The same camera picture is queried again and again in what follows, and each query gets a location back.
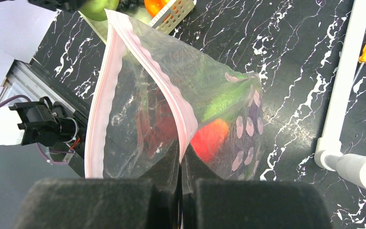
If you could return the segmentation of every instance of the plastic bag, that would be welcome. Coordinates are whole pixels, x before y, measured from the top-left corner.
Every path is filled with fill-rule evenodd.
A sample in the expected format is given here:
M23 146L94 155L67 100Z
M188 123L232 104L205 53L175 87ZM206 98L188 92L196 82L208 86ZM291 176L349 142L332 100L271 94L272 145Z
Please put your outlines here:
M85 148L87 178L138 177L179 141L225 179L251 179L262 156L262 87L184 42L115 11Z

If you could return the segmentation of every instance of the marble tabletop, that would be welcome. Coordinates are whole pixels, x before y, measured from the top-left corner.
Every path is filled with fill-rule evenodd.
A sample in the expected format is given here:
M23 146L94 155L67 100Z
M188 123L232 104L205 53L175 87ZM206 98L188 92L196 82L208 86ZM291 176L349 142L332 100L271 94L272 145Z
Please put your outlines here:
M260 74L267 141L256 178L312 184L335 228L366 228L366 190L313 160L352 4L202 0L171 33L236 71ZM35 60L91 104L104 49L79 14L59 12ZM361 76L340 140L342 152L366 155L366 66Z

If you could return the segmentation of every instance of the basket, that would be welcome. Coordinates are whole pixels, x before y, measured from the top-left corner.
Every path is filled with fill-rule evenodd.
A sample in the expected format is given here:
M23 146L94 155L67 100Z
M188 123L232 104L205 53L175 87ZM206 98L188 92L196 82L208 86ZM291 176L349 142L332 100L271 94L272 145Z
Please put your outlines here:
M193 0L170 0L154 18L149 15L143 6L138 7L134 14L128 12L126 14L148 24L152 28L169 34L193 9ZM94 21L87 18L81 12L79 13L92 27L93 31L95 31L100 39L106 43L108 29L107 20Z

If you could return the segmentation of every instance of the gray floor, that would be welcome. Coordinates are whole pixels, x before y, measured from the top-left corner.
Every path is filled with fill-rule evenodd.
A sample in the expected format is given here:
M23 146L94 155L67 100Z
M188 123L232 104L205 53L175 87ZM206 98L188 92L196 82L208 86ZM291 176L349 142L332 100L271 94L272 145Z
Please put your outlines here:
M69 166L46 163L35 145L0 146L0 229L12 228L31 186L46 177L79 178Z

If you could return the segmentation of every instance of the red wire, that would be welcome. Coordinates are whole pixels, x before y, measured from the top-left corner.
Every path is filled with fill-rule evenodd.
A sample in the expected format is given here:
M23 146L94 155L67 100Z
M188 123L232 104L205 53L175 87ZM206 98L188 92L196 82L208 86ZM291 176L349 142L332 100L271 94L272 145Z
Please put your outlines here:
M76 141L73 143L73 145L70 147L70 150L73 149L79 142L81 141L81 138L79 137L76 139Z

